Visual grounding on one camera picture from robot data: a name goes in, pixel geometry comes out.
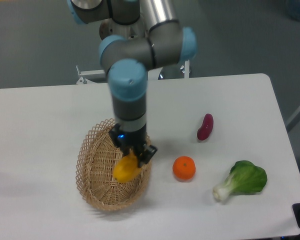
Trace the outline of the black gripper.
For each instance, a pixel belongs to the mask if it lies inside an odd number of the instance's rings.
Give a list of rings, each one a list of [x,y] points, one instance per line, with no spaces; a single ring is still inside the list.
[[[146,125],[137,131],[123,131],[121,126],[116,123],[108,132],[114,146],[119,148],[122,156],[128,156],[132,152],[137,157],[137,166],[142,168],[147,165],[158,148],[154,145],[146,144]]]

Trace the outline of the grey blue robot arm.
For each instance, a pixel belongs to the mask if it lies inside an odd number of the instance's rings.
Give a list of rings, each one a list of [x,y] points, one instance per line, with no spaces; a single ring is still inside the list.
[[[193,59],[198,50],[196,35],[180,26],[170,0],[70,0],[67,4],[79,24],[103,20],[114,24],[98,48],[115,117],[109,136],[124,155],[134,153],[141,168],[157,151],[146,143],[148,72]]]

